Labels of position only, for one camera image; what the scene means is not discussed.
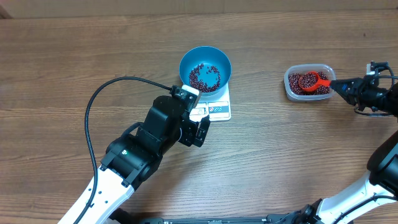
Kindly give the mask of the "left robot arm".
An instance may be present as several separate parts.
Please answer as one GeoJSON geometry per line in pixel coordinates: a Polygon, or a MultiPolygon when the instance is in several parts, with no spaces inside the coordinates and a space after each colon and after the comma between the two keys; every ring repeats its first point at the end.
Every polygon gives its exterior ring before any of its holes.
{"type": "Polygon", "coordinates": [[[85,191],[60,223],[106,223],[160,166],[176,143],[200,147],[210,126],[209,117],[192,121],[201,92],[190,86],[173,86],[168,96],[157,97],[142,123],[130,126],[107,148],[85,191]]]}

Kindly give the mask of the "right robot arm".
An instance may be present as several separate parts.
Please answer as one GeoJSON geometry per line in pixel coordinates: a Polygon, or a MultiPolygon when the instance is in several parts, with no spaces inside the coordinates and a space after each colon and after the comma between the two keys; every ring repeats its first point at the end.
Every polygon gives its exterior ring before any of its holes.
{"type": "MultiPolygon", "coordinates": [[[[333,80],[330,87],[349,104],[377,109],[397,116],[397,84],[378,87],[380,79],[393,76],[366,75],[362,78],[333,80]]],[[[290,215],[290,223],[351,223],[366,212],[397,202],[397,133],[379,146],[368,160],[367,172],[340,193],[306,205],[290,215]]]]}

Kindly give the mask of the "red measuring scoop blue handle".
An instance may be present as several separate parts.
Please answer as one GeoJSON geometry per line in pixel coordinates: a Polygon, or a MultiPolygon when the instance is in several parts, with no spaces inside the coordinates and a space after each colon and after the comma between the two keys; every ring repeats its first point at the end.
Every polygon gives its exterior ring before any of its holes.
{"type": "Polygon", "coordinates": [[[321,79],[316,71],[310,71],[302,75],[298,80],[299,87],[305,92],[314,92],[320,86],[330,87],[331,80],[321,79]]]}

